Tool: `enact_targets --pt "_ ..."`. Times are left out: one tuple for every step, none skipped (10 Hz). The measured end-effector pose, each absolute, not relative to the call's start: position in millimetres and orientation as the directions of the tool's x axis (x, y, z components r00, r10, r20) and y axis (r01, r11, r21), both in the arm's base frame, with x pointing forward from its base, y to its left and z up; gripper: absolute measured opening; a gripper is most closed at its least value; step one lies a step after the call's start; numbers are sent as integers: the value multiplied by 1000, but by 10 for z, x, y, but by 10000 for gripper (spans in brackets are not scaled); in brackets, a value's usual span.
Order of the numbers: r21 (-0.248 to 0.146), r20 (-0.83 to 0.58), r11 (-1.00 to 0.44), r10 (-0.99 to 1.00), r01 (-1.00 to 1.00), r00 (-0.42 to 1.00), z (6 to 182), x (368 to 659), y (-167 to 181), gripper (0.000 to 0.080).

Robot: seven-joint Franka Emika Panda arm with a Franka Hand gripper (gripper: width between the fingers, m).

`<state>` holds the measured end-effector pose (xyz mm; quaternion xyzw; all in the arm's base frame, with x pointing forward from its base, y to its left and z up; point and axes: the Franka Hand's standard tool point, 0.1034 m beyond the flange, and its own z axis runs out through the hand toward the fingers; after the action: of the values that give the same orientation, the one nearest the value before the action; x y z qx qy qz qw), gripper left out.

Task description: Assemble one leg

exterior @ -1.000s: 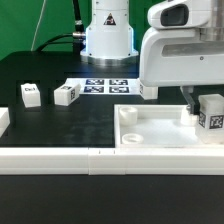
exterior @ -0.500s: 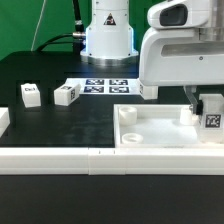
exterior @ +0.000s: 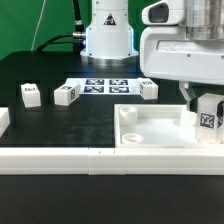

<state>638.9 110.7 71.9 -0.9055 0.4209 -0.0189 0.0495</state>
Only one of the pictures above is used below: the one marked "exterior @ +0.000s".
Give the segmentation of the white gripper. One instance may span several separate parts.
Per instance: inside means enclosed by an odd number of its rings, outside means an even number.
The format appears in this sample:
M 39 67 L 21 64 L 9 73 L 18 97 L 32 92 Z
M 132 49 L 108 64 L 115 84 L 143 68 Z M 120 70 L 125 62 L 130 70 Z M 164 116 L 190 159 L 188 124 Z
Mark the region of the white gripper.
M 148 27 L 140 39 L 140 69 L 146 77 L 180 81 L 190 110 L 188 82 L 224 85 L 224 40 L 190 40 L 179 26 Z

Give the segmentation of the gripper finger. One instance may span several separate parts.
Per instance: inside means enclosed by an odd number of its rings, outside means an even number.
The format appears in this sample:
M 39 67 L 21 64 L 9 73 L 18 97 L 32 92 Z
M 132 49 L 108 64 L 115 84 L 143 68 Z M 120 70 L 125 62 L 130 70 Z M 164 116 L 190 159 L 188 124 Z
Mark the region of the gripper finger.
M 221 101 L 218 105 L 217 105 L 217 128 L 221 127 L 221 125 L 223 124 L 223 115 L 224 115 L 224 101 Z

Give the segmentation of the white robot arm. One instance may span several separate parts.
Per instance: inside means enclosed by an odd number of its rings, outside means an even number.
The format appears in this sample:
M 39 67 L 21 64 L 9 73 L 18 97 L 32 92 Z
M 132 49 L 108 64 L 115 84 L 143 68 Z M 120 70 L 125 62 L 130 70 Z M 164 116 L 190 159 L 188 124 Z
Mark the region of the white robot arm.
M 128 0 L 92 0 L 82 59 L 116 65 L 138 56 L 147 77 L 224 85 L 224 0 L 159 0 L 142 22 L 135 49 Z

